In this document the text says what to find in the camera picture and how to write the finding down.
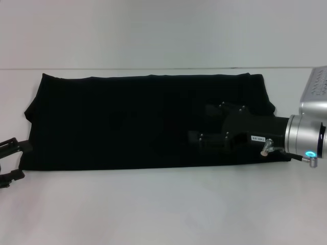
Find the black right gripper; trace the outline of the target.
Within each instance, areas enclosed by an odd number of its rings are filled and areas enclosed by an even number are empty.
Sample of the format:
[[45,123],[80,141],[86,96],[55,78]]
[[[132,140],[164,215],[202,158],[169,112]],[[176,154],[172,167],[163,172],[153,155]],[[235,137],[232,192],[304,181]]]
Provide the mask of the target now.
[[286,127],[289,119],[276,116],[253,115],[246,106],[228,102],[207,104],[205,115],[227,117],[221,133],[188,131],[188,144],[194,149],[228,149],[241,145],[263,146],[271,139],[277,148],[285,147]]

